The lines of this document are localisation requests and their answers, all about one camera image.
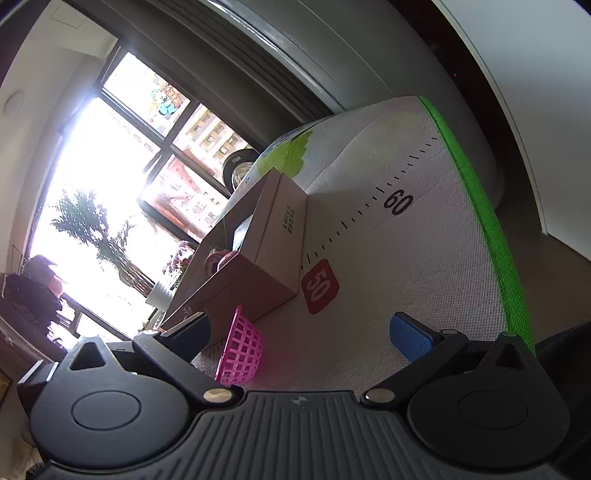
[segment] pink basket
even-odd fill
[[[217,365],[216,381],[222,385],[248,382],[255,376],[261,355],[262,335],[252,322],[242,315],[242,305],[239,305]]]

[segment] curtain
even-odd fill
[[[197,0],[68,0],[194,95],[258,151],[331,111],[291,72]]]

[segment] red label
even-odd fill
[[[308,312],[312,315],[324,310],[339,292],[339,282],[325,258],[312,267],[301,279],[301,289],[304,291]]]

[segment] metal screw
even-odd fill
[[[211,388],[203,394],[203,398],[209,403],[226,403],[233,396],[232,391],[227,388]]]
[[[387,388],[372,388],[365,393],[365,398],[374,403],[388,403],[395,397],[394,392]]]

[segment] number 60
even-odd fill
[[[404,195],[404,190],[396,190],[392,195],[390,195],[386,201],[384,202],[384,208],[392,209],[392,215],[400,215],[403,211],[405,211],[410,204],[413,202],[412,195]]]

